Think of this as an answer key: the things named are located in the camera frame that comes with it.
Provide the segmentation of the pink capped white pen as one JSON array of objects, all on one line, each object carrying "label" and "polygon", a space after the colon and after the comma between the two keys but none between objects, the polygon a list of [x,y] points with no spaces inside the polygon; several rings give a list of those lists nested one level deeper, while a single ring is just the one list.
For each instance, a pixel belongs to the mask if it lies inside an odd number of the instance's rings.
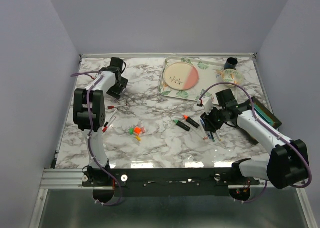
[{"label": "pink capped white pen", "polygon": [[191,129],[192,129],[201,139],[203,139],[203,140],[206,139],[206,137],[205,137],[203,134],[201,134],[197,129],[195,129],[194,127],[191,127]]}]

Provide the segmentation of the orange highlighter black body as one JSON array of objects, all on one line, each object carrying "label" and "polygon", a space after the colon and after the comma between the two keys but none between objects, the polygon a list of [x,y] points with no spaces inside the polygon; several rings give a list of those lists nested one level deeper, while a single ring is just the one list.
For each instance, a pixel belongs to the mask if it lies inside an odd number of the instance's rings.
[{"label": "orange highlighter black body", "polygon": [[193,127],[198,128],[200,126],[200,124],[197,121],[195,121],[194,119],[192,119],[190,116],[184,115],[183,117]]}]

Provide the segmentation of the green highlighter black body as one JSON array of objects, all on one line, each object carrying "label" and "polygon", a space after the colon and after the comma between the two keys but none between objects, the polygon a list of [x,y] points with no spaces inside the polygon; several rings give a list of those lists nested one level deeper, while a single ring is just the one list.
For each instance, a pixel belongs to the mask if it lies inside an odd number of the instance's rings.
[{"label": "green highlighter black body", "polygon": [[183,123],[183,122],[180,121],[180,120],[174,119],[173,122],[174,122],[177,126],[181,127],[182,129],[184,129],[184,130],[186,130],[186,131],[189,131],[189,130],[191,129],[190,126],[186,125],[185,123]]}]

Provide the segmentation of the orange highlighter cap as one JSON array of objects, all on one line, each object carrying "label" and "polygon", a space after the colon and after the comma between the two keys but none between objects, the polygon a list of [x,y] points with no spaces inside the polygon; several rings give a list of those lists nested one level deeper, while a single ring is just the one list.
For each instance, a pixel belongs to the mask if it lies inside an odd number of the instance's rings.
[{"label": "orange highlighter cap", "polygon": [[135,134],[140,134],[142,131],[141,131],[141,129],[140,129],[139,127],[135,127],[134,130],[133,130],[133,132],[134,132]]}]

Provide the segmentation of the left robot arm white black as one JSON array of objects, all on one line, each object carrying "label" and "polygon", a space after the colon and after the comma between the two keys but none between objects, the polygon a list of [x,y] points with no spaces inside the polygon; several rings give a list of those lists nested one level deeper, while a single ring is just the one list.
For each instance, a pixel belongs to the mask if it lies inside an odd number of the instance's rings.
[{"label": "left robot arm white black", "polygon": [[85,175],[91,183],[101,186],[117,179],[110,173],[110,162],[104,149],[103,132],[106,130],[105,95],[120,99],[128,79],[123,77],[127,64],[118,57],[110,60],[108,67],[98,71],[74,73],[71,77],[96,74],[86,87],[77,88],[73,95],[73,122],[78,125],[86,140],[89,164]]}]

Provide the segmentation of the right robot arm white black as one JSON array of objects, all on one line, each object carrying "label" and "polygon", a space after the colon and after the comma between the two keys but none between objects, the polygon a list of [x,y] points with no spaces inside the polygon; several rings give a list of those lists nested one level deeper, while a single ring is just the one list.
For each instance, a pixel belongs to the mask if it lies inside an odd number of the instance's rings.
[{"label": "right robot arm white black", "polygon": [[269,154],[264,161],[245,158],[233,162],[230,179],[234,183],[241,184],[248,177],[254,177],[282,189],[310,178],[307,146],[302,140],[293,140],[266,122],[254,111],[251,98],[239,104],[230,89],[218,92],[216,97],[220,108],[216,108],[209,98],[201,97],[197,101],[205,110],[201,115],[204,129],[214,133],[231,122],[246,131]]}]

